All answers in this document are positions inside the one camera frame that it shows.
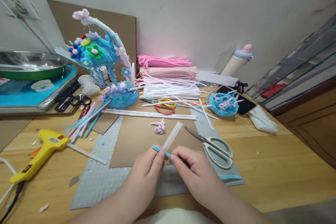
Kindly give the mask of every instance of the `wooden cabinet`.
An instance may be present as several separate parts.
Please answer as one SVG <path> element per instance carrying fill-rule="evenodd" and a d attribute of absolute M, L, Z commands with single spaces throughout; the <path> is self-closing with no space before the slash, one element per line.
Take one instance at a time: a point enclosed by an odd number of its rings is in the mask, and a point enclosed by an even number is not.
<path fill-rule="evenodd" d="M 291 109 L 277 119 L 336 169 L 336 88 Z"/>

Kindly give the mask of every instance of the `metal basin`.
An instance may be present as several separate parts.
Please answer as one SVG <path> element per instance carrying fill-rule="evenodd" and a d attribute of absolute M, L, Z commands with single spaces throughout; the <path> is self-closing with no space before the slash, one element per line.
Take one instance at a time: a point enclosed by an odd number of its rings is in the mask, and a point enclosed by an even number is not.
<path fill-rule="evenodd" d="M 67 62 L 37 52 L 0 52 L 0 77 L 17 81 L 40 81 L 60 75 Z"/>

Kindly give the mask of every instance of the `wall socket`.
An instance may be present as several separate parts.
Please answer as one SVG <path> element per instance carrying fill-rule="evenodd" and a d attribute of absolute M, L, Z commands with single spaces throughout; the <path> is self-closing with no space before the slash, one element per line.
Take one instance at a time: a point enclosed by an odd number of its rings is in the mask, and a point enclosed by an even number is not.
<path fill-rule="evenodd" d="M 21 15 L 26 19 L 40 20 L 39 15 L 29 0 L 2 0 L 2 2 L 6 4 L 16 15 Z"/>

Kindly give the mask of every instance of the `hand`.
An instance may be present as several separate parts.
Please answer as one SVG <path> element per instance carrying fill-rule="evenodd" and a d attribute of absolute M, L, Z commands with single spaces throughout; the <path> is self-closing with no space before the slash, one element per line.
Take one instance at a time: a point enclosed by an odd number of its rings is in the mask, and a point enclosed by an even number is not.
<path fill-rule="evenodd" d="M 190 169 L 181 160 L 187 161 Z M 215 213 L 227 189 L 203 152 L 183 146 L 174 149 L 170 162 L 175 166 L 192 196 Z"/>
<path fill-rule="evenodd" d="M 117 191 L 125 207 L 130 209 L 128 217 L 131 222 L 135 221 L 152 201 L 165 159 L 168 160 L 163 150 L 157 152 L 152 147 L 149 148 L 136 158 L 126 180 Z"/>

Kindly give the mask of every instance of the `blue pipe cleaner vase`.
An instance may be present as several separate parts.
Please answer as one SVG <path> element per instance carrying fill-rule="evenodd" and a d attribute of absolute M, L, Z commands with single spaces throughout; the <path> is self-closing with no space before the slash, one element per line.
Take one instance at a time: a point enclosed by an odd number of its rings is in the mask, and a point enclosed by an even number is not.
<path fill-rule="evenodd" d="M 211 104 L 210 109 L 218 116 L 221 117 L 229 117 L 233 116 L 237 113 L 239 104 L 236 103 L 235 106 L 233 105 L 234 101 L 230 102 L 230 105 L 225 108 L 225 110 L 222 110 L 220 108 L 220 104 L 224 103 L 225 101 L 229 100 L 233 95 L 230 95 L 229 93 L 223 94 L 223 93 L 217 93 L 215 95 L 212 95 L 210 97 L 209 103 Z"/>
<path fill-rule="evenodd" d="M 126 108 L 131 106 L 139 97 L 139 92 L 132 90 L 135 87 L 135 67 L 131 64 L 125 47 L 119 35 L 111 30 L 97 18 L 89 16 L 87 9 L 76 11 L 72 17 L 80 20 L 83 25 L 97 25 L 105 30 L 105 38 L 101 38 L 98 33 L 86 33 L 78 37 L 69 48 L 69 54 L 73 61 L 80 66 L 87 68 L 91 76 L 101 88 L 105 88 L 104 93 L 99 97 L 100 101 L 111 101 L 108 106 L 111 108 Z M 126 81 L 117 82 L 114 65 L 120 61 L 125 67 L 122 68 Z M 100 67 L 105 66 L 113 85 L 104 79 L 104 74 Z"/>

